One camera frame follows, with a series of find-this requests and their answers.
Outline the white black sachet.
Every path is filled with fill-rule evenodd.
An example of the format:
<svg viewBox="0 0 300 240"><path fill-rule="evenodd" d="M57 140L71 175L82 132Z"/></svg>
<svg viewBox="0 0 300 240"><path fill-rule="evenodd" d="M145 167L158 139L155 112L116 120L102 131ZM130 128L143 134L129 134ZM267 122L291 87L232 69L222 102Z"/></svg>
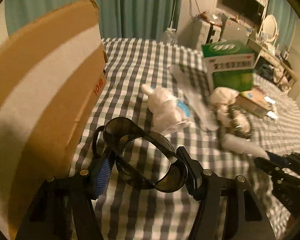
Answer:
<svg viewBox="0 0 300 240"><path fill-rule="evenodd" d="M265 101L267 102L269 106L269 111L267 112L267 116L270 117L273 120L276 120L278 118L277 116L277 109L276 109L276 102L269 96L264 97Z"/></svg>

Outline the white foam tube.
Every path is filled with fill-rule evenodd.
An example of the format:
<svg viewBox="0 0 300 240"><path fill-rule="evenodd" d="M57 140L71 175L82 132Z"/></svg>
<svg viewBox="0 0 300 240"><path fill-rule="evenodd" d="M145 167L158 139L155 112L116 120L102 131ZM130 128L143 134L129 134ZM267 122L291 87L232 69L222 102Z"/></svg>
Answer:
<svg viewBox="0 0 300 240"><path fill-rule="evenodd" d="M249 140L237 137L231 133L226 133L225 135L223 135L221 145L226 150L230 150L240 154L250 154L254 158L260 157L270 160L269 155L262 147L253 142L250 142Z"/></svg>

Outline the red beige capsule box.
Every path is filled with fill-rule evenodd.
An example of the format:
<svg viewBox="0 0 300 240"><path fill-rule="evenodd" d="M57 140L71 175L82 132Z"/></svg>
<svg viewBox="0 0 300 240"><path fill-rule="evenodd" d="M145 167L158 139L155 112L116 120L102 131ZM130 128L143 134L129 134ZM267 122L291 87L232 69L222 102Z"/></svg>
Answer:
<svg viewBox="0 0 300 240"><path fill-rule="evenodd" d="M235 104L258 118L263 118L270 111L269 103L264 99L264 95L255 89L240 92Z"/></svg>

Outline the black sunglasses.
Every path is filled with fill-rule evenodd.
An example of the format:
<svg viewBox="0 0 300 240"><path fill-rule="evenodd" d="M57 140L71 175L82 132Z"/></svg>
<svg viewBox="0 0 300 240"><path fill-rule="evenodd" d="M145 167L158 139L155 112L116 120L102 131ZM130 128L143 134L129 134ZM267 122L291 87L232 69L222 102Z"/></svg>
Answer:
<svg viewBox="0 0 300 240"><path fill-rule="evenodd" d="M113 167L116 167L119 178L138 191L156 189L172 193L181 189L187 180L186 164L169 140L157 132L144 131L123 116L113 118L96 129L91 149L93 160L88 170L95 177L97 196L106 188ZM137 169L155 165L141 163L150 159L147 154L151 151L161 153L170 163L167 173L157 181Z"/></svg>

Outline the cream fabric scrunchie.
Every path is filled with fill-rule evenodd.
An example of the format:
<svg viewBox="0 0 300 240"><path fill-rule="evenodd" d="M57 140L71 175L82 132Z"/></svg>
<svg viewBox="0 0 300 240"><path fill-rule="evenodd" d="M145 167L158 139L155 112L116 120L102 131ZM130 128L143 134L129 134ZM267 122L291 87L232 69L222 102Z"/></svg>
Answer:
<svg viewBox="0 0 300 240"><path fill-rule="evenodd" d="M210 102L216 109L217 119L226 128L234 128L235 124L239 126L242 133L248 133L251 129L250 122L246 115L240 110L232 110L230 116L230 106L236 102L239 91L227 87L218 87L210 95Z"/></svg>

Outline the white bear toy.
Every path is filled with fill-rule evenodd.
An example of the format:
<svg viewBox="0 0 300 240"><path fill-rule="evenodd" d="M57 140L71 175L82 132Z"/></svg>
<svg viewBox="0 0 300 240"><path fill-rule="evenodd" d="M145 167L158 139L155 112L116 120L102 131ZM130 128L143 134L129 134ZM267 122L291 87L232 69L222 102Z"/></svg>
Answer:
<svg viewBox="0 0 300 240"><path fill-rule="evenodd" d="M153 131L169 135L190 126L189 108L170 90L147 84L141 85L141 90L147 96L147 107L153 114Z"/></svg>

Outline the green 999 medicine box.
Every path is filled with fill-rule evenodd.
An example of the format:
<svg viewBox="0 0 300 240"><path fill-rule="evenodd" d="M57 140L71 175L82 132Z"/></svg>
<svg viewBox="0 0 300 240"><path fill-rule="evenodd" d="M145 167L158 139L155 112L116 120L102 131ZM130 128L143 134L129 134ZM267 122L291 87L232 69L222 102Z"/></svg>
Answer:
<svg viewBox="0 0 300 240"><path fill-rule="evenodd" d="M228 87L251 90L254 82L254 51L241 41L230 40L202 45L210 92Z"/></svg>

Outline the white dressing table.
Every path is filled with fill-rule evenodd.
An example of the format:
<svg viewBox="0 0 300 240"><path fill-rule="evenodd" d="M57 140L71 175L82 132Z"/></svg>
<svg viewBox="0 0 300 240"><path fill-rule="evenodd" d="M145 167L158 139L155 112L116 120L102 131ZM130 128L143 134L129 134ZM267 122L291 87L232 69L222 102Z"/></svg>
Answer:
<svg viewBox="0 0 300 240"><path fill-rule="evenodd" d="M247 45L255 52L255 64L254 68L257 69L261 65L261 61L267 61L269 64L274 66L275 68L279 68L283 70L283 75L288 74L291 77L291 81L289 83L290 87L294 85L298 81L297 74L286 65L282 60L277 58L275 55L271 54L269 50L258 44L255 40L248 39Z"/></svg>

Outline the brown cardboard box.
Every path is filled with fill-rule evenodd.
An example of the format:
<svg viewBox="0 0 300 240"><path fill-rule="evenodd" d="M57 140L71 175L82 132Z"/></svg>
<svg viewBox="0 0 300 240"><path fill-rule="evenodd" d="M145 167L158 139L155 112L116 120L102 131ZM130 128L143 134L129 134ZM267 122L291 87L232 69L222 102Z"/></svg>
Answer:
<svg viewBox="0 0 300 240"><path fill-rule="evenodd" d="M106 85L95 0L66 4L0 46L0 234L15 239L42 184L66 177Z"/></svg>

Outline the checkered bed sheet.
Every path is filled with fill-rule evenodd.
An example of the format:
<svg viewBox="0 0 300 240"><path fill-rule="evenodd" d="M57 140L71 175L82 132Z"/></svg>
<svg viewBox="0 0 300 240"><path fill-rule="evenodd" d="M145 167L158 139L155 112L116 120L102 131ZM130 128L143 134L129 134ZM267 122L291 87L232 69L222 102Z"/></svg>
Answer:
<svg viewBox="0 0 300 240"><path fill-rule="evenodd" d="M191 84L207 100L206 75L200 52L137 38L105 38L107 84L83 131L72 161L75 173L89 165L94 131L112 118L125 116L149 130L153 116L141 91L146 83L165 87L186 102L168 71L179 65ZM251 116L255 129L253 142L278 155L300 153L300 111L294 100L267 80L256 76L255 83L276 102L278 118ZM264 204L276 237L287 228L289 212L271 194L273 185L264 172L245 154L223 150L217 132L201 128L200 119L191 114L190 126L168 136L173 147L184 146L193 159L221 177L243 175ZM104 239L187 239L198 203L182 188L174 193L138 191L113 171L106 191L94 202L96 219Z"/></svg>

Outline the white oval vanity mirror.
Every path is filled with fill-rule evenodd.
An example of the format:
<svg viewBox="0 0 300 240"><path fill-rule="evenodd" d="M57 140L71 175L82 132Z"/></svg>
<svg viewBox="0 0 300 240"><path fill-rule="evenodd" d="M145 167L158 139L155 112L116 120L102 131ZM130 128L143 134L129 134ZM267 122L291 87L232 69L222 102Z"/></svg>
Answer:
<svg viewBox="0 0 300 240"><path fill-rule="evenodd" d="M263 42L274 42L279 35L279 28L274 15L267 15L259 29L258 37Z"/></svg>

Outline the silver mini fridge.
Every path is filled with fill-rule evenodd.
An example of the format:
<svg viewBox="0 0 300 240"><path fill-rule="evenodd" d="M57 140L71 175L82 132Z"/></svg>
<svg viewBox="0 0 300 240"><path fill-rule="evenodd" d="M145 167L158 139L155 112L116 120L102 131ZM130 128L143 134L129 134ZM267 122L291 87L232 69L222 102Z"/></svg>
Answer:
<svg viewBox="0 0 300 240"><path fill-rule="evenodd" d="M234 40L247 45L249 37L247 36L247 28L244 25L227 17L222 18L222 24L221 41Z"/></svg>

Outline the white suitcase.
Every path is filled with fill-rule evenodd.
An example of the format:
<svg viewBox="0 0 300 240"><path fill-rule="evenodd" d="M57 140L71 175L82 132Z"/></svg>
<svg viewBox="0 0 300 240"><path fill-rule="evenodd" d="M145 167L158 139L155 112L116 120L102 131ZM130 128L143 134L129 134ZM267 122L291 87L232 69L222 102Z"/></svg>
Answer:
<svg viewBox="0 0 300 240"><path fill-rule="evenodd" d="M201 50L202 45L216 43L220 39L221 27L204 20L194 20L190 40L190 48Z"/></svg>

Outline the teal window curtain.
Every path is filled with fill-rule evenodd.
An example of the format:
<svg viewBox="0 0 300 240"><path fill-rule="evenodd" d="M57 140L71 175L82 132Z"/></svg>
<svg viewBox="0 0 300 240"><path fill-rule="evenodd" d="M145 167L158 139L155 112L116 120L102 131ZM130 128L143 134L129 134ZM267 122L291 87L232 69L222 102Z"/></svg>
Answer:
<svg viewBox="0 0 300 240"><path fill-rule="evenodd" d="M267 15L273 15L277 21L279 36L275 44L279 50L290 46L295 30L297 14L287 0L268 0Z"/></svg>

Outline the large water bottle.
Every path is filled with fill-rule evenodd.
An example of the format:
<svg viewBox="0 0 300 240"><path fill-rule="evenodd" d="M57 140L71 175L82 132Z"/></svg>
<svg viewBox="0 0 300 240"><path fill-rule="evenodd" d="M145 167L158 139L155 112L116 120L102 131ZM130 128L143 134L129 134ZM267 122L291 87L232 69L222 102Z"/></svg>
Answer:
<svg viewBox="0 0 300 240"><path fill-rule="evenodd" d="M167 28L163 33L162 42L165 44L176 45L178 43L176 30L173 28Z"/></svg>

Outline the black wall television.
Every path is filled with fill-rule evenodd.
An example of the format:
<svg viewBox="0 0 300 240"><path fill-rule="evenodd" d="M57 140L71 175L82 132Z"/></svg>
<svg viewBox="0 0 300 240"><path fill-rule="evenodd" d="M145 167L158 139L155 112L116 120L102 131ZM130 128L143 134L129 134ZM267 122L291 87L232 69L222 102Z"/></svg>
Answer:
<svg viewBox="0 0 300 240"><path fill-rule="evenodd" d="M261 24L264 6L257 0L222 0L222 4L256 25Z"/></svg>

